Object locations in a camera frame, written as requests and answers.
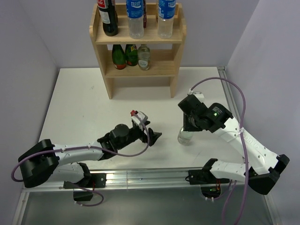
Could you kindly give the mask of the clear glass bottle front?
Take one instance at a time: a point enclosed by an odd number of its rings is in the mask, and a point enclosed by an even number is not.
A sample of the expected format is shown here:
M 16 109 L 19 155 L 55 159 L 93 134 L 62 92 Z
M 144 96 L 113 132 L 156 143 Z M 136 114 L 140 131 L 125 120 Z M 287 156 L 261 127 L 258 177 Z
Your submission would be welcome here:
M 178 136 L 177 136 L 177 140 L 182 145 L 189 145 L 189 143 L 190 143 L 193 135 L 194 135 L 193 132 L 185 131 L 184 127 L 182 127 L 179 130 L 179 133 L 178 133 Z

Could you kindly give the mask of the clear glass bottle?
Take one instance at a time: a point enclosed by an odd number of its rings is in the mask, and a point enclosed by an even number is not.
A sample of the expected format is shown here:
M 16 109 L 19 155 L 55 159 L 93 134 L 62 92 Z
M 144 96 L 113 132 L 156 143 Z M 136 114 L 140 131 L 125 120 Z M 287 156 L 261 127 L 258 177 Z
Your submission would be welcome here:
M 141 70 L 148 70 L 150 67 L 150 49 L 146 44 L 138 48 L 138 66 Z
M 179 133 L 178 133 L 178 136 L 177 136 L 177 140 L 182 145 L 189 145 L 189 143 L 190 143 L 193 135 L 194 135 L 193 132 L 185 131 L 184 127 L 182 127 L 179 130 Z

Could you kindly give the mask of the green glass bottle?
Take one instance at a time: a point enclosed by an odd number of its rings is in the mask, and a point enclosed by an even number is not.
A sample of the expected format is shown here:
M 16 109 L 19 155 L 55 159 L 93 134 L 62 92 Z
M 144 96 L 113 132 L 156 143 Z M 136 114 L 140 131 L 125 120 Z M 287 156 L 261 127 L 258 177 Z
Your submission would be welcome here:
M 125 48 L 126 62 L 129 66 L 136 66 L 138 63 L 138 50 L 135 44 L 127 44 Z

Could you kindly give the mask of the Pocari Sweat bottle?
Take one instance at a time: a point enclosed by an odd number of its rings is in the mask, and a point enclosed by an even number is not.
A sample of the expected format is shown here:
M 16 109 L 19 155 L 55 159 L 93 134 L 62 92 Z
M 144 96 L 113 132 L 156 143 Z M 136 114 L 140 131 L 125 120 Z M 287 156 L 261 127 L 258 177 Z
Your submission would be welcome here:
M 162 39 L 169 39 L 173 34 L 176 0 L 159 0 L 157 10 L 157 34 Z
M 140 39 L 144 35 L 143 27 L 143 1 L 126 0 L 127 20 L 129 36 L 133 39 Z

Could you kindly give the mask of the blue grape juice carton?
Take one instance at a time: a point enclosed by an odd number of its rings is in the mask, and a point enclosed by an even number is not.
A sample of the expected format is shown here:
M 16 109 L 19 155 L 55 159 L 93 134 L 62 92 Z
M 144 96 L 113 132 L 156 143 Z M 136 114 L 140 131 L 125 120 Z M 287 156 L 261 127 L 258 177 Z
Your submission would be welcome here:
M 143 0 L 143 28 L 147 27 L 146 0 Z

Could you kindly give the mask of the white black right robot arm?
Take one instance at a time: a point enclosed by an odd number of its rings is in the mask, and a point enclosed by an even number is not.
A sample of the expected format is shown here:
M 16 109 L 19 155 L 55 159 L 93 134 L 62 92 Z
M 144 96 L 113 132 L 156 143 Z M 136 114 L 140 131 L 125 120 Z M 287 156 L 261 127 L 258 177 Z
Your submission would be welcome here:
M 228 163 L 211 158 L 200 170 L 190 170 L 191 185 L 228 183 L 230 180 L 246 182 L 259 194 L 267 195 L 280 178 L 290 159 L 278 155 L 256 140 L 246 130 L 241 130 L 237 119 L 220 103 L 207 107 L 196 95 L 187 95 L 178 104 L 183 111 L 185 132 L 209 131 L 231 145 L 244 163 Z

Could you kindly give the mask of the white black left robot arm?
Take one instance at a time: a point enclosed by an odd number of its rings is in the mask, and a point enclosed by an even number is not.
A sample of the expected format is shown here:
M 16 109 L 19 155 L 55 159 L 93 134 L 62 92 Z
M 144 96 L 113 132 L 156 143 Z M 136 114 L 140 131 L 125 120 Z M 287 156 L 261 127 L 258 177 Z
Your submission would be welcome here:
M 50 139 L 41 140 L 18 158 L 21 182 L 26 188 L 34 188 L 50 180 L 69 181 L 86 187 L 91 183 L 91 174 L 84 161 L 110 159 L 137 140 L 152 146 L 161 135 L 136 124 L 132 128 L 118 124 L 105 136 L 84 146 L 59 146 Z

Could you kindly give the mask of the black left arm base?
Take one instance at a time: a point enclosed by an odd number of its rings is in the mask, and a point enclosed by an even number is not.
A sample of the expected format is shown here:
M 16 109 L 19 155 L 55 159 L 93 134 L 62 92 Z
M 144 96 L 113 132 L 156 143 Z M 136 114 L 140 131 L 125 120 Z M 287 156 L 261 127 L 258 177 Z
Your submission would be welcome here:
M 104 196 L 98 192 L 97 188 L 104 188 L 106 185 L 106 173 L 92 173 L 87 182 L 78 182 L 76 184 L 65 181 L 64 189 L 73 189 L 73 200 L 76 204 L 85 207 L 98 206 L 104 201 Z M 93 197 L 98 195 L 100 202 L 87 204 Z

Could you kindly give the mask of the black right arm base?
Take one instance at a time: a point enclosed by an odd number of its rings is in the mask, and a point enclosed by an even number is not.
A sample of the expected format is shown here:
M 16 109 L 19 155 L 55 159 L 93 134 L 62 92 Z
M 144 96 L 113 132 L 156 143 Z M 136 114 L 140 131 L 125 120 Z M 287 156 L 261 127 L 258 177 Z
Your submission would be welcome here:
M 204 169 L 188 170 L 188 176 L 185 181 L 190 185 L 206 185 L 206 184 L 227 184 L 230 183 L 229 179 L 216 178 L 210 171 Z

